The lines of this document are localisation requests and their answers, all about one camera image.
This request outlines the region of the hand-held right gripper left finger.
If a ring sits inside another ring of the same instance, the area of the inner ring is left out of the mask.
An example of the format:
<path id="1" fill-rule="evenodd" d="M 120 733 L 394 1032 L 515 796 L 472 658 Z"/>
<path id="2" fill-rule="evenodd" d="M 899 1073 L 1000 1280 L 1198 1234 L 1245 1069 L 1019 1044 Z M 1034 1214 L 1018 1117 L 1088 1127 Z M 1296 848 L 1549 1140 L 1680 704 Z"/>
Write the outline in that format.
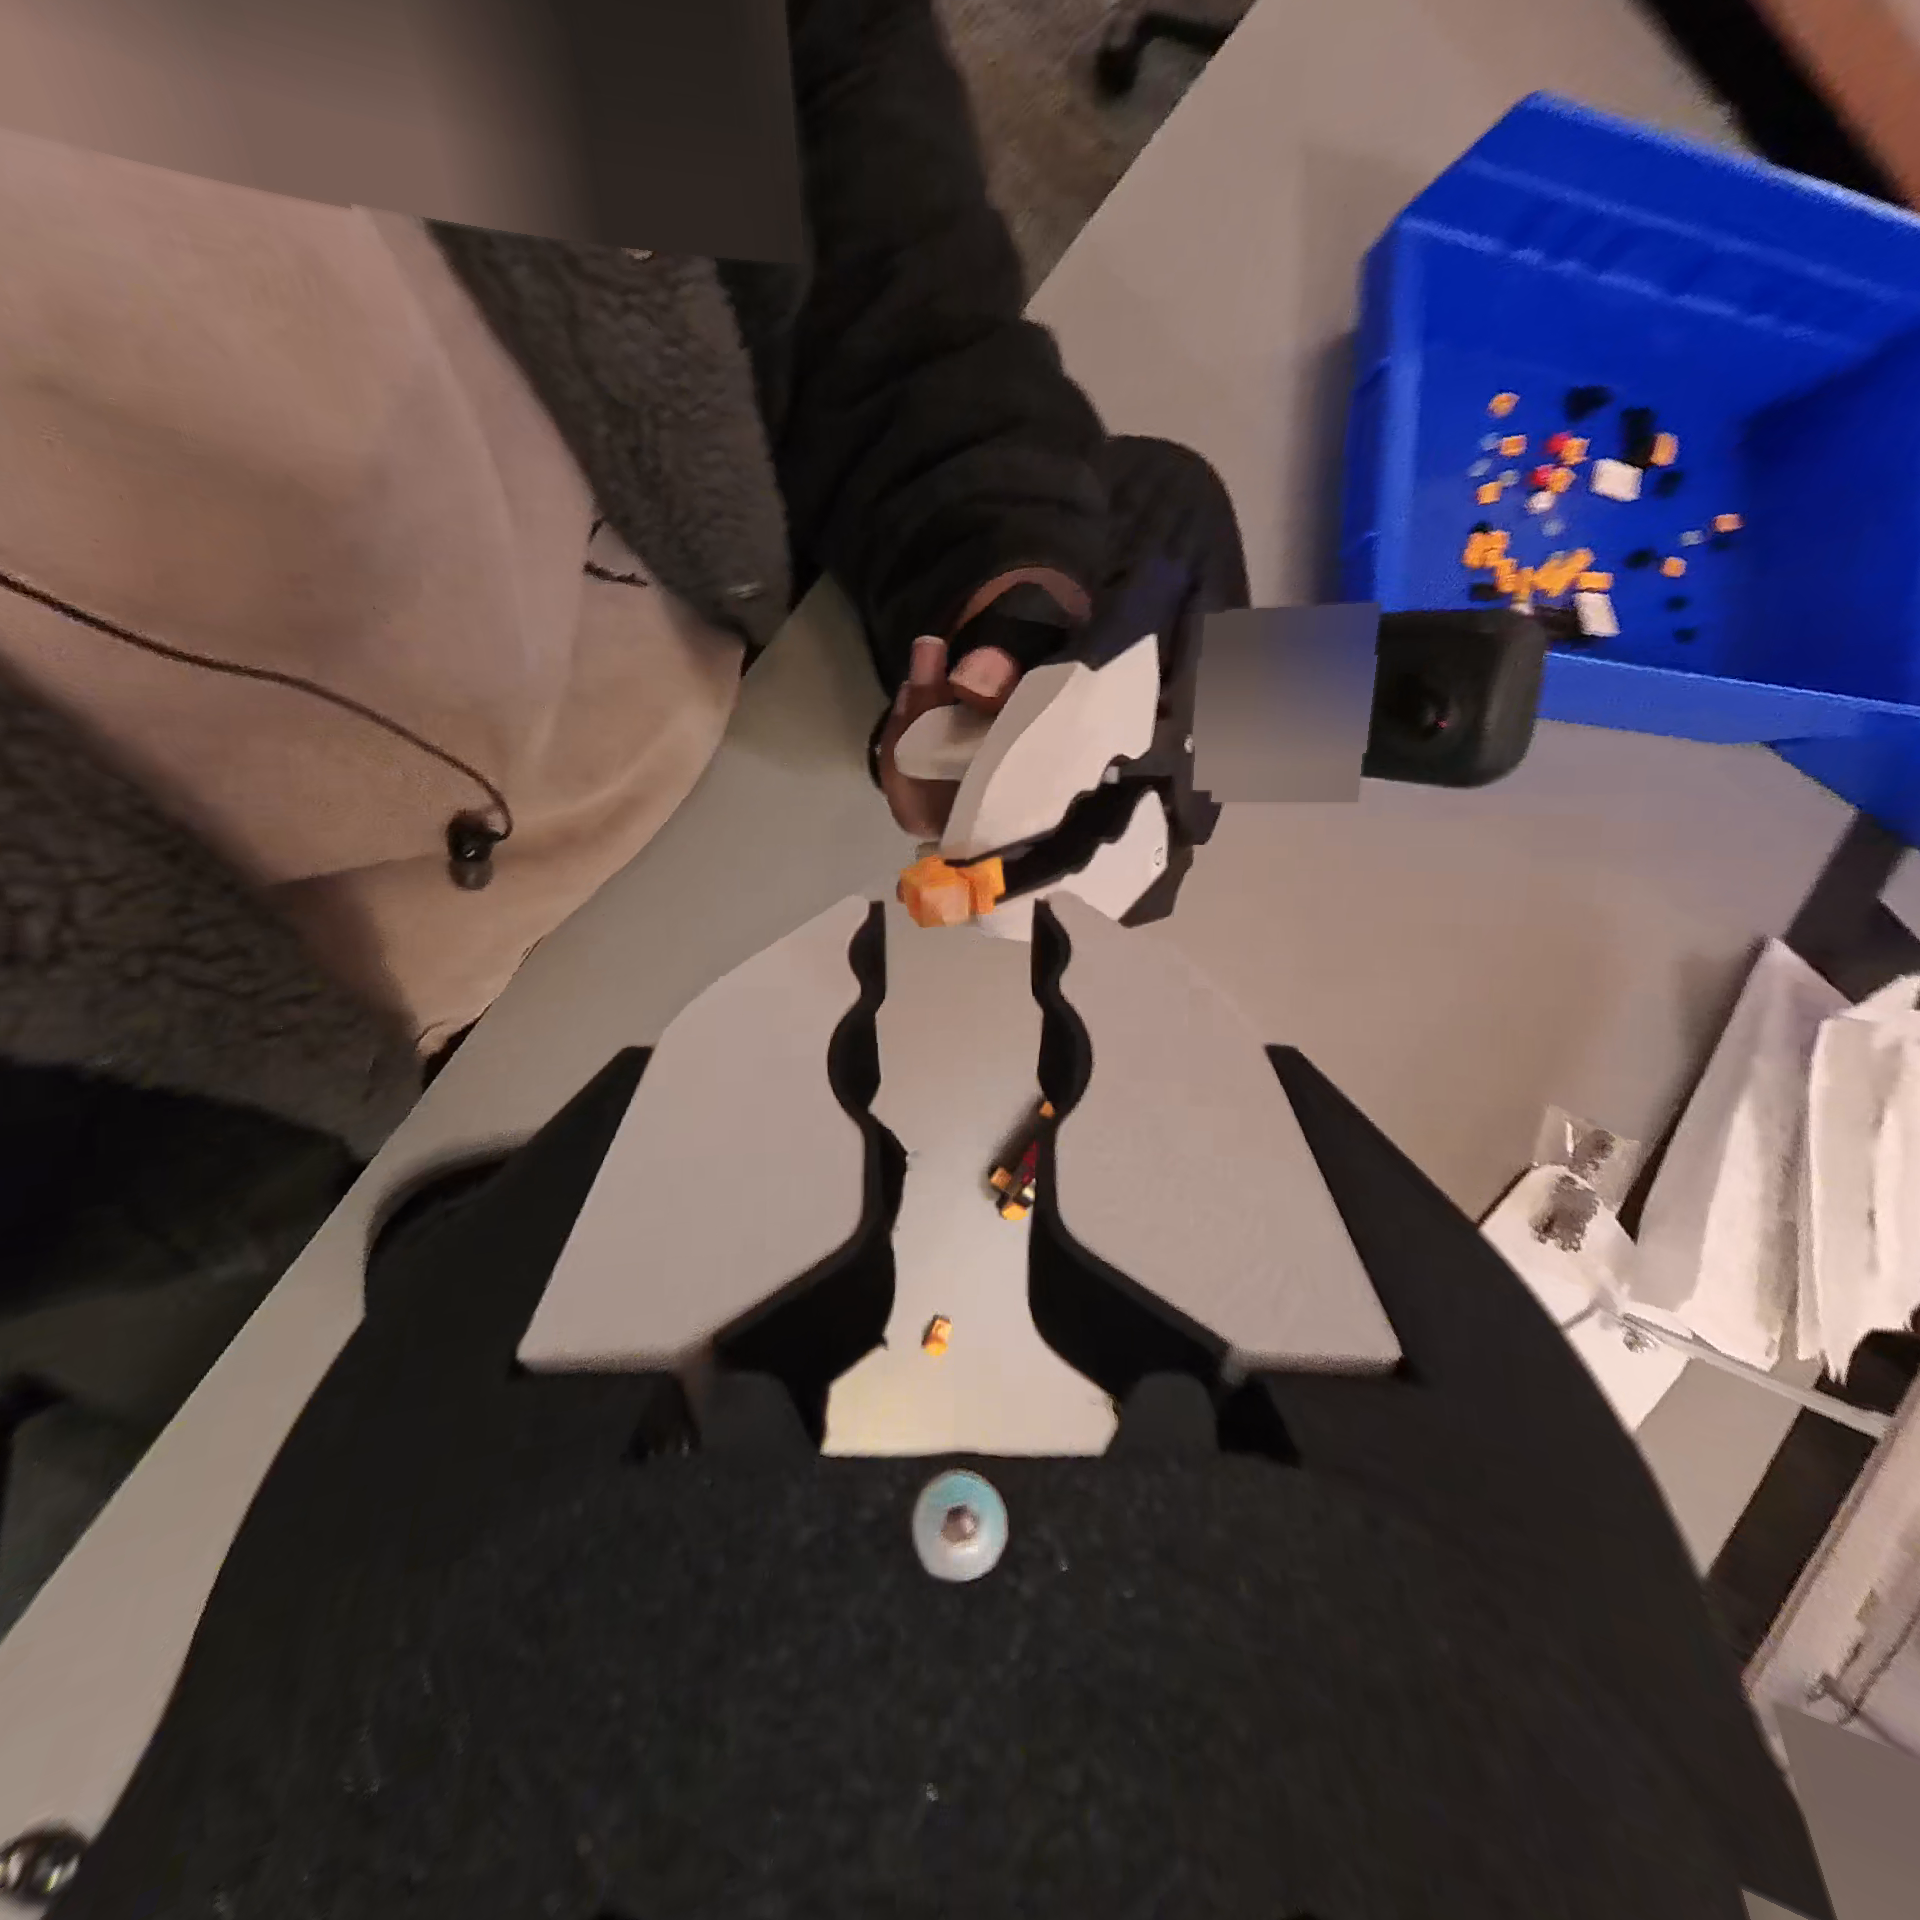
<path id="1" fill-rule="evenodd" d="M 516 1348 L 521 1369 L 769 1375 L 820 1444 L 888 1336 L 905 1149 L 875 1114 L 885 912 L 849 895 L 653 1044 Z"/>

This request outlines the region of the clear bag of small parts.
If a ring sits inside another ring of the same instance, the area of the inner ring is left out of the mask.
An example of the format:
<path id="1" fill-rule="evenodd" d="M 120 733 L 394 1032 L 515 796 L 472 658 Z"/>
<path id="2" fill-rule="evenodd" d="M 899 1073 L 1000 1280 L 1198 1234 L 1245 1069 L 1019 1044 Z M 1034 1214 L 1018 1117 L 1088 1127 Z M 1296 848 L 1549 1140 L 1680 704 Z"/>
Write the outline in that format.
<path id="1" fill-rule="evenodd" d="M 1549 1104 L 1524 1170 L 1486 1210 L 1480 1232 L 1532 1284 L 1614 1287 L 1633 1260 L 1620 1209 L 1644 1158 L 1644 1140 Z"/>

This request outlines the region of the person's left hand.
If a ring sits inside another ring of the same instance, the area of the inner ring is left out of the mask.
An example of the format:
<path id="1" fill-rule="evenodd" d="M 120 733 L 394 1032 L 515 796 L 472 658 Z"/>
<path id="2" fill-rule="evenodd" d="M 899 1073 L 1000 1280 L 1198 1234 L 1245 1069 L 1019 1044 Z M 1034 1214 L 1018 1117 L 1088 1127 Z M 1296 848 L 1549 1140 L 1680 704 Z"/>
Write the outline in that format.
<path id="1" fill-rule="evenodd" d="M 872 741 L 872 772 L 897 823 L 938 840 L 956 781 L 902 772 L 902 736 L 926 716 L 965 705 L 989 720 L 1034 662 L 1048 660 L 1088 614 L 1088 594 L 1056 566 L 1018 566 L 977 588 L 942 630 L 914 638 L 892 708 Z"/>

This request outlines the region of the person's black trousers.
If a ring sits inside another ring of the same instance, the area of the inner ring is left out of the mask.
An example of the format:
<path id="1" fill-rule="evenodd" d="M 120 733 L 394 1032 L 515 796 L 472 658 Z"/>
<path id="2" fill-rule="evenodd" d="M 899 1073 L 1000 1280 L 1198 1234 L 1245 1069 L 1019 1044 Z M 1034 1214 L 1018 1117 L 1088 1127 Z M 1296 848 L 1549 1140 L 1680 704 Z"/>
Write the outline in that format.
<path id="1" fill-rule="evenodd" d="M 3 1314 L 269 1284 L 345 1198 L 340 1140 L 66 1068 L 3 1069 Z"/>

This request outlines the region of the dark grey fleece jacket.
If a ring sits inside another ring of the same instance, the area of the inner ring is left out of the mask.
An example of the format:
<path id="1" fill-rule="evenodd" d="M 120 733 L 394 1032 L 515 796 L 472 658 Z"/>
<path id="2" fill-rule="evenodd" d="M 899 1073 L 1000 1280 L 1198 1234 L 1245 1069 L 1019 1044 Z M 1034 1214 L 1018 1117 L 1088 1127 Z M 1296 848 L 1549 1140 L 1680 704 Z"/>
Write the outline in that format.
<path id="1" fill-rule="evenodd" d="M 784 516 L 713 266 L 427 234 L 612 530 L 747 658 L 784 613 Z M 197 660 L 6 574 L 4 590 Z M 4 658 L 4 1062 L 251 1108 L 365 1153 L 441 1044 L 424 1050 L 330 973 L 286 912 Z"/>

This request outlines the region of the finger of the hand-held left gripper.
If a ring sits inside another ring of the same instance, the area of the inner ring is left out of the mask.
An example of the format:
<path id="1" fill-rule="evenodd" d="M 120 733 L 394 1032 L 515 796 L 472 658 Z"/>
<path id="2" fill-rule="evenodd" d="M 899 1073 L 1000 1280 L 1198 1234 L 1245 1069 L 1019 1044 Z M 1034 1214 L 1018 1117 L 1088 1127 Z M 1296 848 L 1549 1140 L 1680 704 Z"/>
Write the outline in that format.
<path id="1" fill-rule="evenodd" d="M 1139 638 L 1101 664 L 1048 662 L 1028 672 L 958 785 L 945 856 L 974 861 L 1053 833 L 1108 767 L 1152 744 L 1161 705 L 1161 639 Z"/>
<path id="2" fill-rule="evenodd" d="M 1155 785 L 1101 785 L 1041 849 L 1036 901 L 1073 897 L 1124 920 L 1169 876 L 1171 829 Z"/>

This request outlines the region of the white paper bag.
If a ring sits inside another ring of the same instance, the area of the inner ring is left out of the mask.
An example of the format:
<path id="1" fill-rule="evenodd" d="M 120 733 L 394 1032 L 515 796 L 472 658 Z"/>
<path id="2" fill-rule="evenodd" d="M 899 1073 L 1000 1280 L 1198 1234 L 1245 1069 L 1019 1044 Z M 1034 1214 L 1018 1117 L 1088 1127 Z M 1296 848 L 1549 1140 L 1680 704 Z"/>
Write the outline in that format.
<path id="1" fill-rule="evenodd" d="M 1634 1306 L 1765 1374 L 1797 1354 L 1811 1068 L 1843 1004 L 1761 948 L 1640 1214 Z"/>
<path id="2" fill-rule="evenodd" d="M 1917 976 L 1814 1036 L 1809 1073 L 1800 1346 L 1846 1378 L 1917 1306 Z"/>

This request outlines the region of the loose lego pieces pile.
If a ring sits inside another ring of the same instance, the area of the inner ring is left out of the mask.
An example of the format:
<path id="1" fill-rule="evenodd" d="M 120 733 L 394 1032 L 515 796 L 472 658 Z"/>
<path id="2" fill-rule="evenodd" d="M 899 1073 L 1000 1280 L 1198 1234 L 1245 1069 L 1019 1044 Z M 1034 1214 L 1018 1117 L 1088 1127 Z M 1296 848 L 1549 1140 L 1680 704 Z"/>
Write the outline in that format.
<path id="1" fill-rule="evenodd" d="M 1602 384 L 1544 408 L 1490 399 L 1468 468 L 1459 600 L 1514 613 L 1581 654 L 1644 641 L 1694 655 L 1730 591 L 1750 514 L 1724 447 L 1653 399 Z"/>

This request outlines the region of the black red orange lego subassembly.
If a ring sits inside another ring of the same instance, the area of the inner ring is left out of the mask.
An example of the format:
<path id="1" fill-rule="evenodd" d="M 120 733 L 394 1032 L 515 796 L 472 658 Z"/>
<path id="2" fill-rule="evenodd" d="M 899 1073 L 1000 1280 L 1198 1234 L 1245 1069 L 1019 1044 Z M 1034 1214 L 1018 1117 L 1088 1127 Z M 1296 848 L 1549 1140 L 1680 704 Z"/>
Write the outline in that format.
<path id="1" fill-rule="evenodd" d="M 1000 1143 L 997 1158 L 986 1174 L 986 1185 L 1000 1218 L 1022 1220 L 1036 1206 L 1041 1190 L 1041 1143 L 1051 1120 L 1051 1102 L 1038 1100 Z"/>

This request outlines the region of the beige sweatshirt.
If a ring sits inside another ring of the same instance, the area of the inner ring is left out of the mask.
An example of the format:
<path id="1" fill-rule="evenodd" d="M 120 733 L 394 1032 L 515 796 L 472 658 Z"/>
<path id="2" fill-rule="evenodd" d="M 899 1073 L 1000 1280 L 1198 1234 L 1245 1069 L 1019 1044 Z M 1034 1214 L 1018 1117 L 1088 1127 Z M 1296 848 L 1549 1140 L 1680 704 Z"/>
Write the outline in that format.
<path id="1" fill-rule="evenodd" d="M 4 132 L 4 658 L 424 1050 L 701 778 L 746 646 L 426 218 Z"/>

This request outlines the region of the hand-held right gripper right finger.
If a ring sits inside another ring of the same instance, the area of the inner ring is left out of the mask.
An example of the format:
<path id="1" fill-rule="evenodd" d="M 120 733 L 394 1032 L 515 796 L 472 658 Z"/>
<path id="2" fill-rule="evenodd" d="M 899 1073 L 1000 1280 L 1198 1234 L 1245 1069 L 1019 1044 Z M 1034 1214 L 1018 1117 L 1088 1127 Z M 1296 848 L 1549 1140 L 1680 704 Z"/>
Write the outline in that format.
<path id="1" fill-rule="evenodd" d="M 1051 1108 L 1028 1234 L 1042 1338 L 1113 1402 L 1187 1375 L 1390 1375 L 1401 1344 L 1242 1010 L 1075 895 L 1032 926 Z"/>

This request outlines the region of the blue plastic bin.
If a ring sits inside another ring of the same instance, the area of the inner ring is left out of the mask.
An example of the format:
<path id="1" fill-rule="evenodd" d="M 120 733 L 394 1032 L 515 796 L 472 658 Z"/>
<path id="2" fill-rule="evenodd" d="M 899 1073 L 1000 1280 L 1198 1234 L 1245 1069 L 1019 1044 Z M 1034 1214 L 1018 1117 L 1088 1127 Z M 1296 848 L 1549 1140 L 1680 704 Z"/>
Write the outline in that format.
<path id="1" fill-rule="evenodd" d="M 1462 607 L 1490 399 L 1602 384 L 1724 447 L 1750 530 L 1701 654 L 1554 646 L 1544 717 L 1768 744 L 1916 844 L 1917 226 L 1533 93 L 1360 266 L 1338 577 Z"/>

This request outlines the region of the white book stand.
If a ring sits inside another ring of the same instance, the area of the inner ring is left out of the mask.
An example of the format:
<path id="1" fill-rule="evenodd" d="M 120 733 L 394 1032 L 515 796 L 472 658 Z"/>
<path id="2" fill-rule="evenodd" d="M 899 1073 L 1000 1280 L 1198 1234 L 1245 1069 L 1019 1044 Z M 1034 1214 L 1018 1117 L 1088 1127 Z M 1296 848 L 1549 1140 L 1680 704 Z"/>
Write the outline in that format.
<path id="1" fill-rule="evenodd" d="M 1710 1597 L 1777 1746 L 1803 1717 L 1916 1758 L 1916 1381 L 1898 1400 L 1857 1402 L 1728 1359 L 1618 1284 L 1526 1287 L 1630 1436 L 1690 1366 L 1792 1409 L 1710 1564 Z"/>

